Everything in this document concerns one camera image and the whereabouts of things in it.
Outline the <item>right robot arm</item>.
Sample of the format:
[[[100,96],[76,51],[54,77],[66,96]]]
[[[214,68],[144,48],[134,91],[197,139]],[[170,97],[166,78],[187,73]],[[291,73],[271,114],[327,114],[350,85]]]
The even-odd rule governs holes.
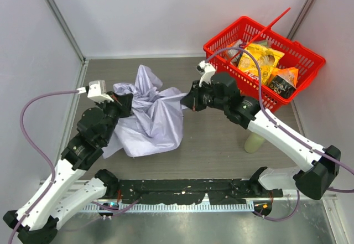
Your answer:
[[[276,118],[270,110],[261,110],[259,101],[241,95],[236,81],[228,73],[212,75],[208,82],[195,80],[180,103],[193,111],[208,107],[224,112],[233,123],[251,131],[287,155],[295,168],[257,170],[257,183],[266,190],[297,189],[319,200],[339,173],[341,152],[310,141]]]

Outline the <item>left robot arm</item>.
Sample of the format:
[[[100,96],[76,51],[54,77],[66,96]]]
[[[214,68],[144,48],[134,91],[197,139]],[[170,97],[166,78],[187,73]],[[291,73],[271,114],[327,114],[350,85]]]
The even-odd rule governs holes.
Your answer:
[[[113,197],[119,191],[118,178],[101,169],[83,188],[63,198],[103,155],[119,119],[132,114],[132,94],[109,92],[103,99],[82,114],[77,135],[68,142],[36,194],[20,209],[5,213],[3,221],[21,243],[50,243],[67,220],[85,205],[103,196]]]

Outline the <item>lavender folding umbrella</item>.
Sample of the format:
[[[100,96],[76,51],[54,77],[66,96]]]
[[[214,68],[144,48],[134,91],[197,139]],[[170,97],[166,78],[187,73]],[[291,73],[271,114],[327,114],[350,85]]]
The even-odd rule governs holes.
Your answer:
[[[112,138],[103,149],[105,159],[119,150],[132,158],[177,149],[183,139],[186,96],[175,87],[161,90],[163,82],[152,70],[140,65],[134,84],[113,85],[116,94],[133,94],[132,115],[118,120]]]

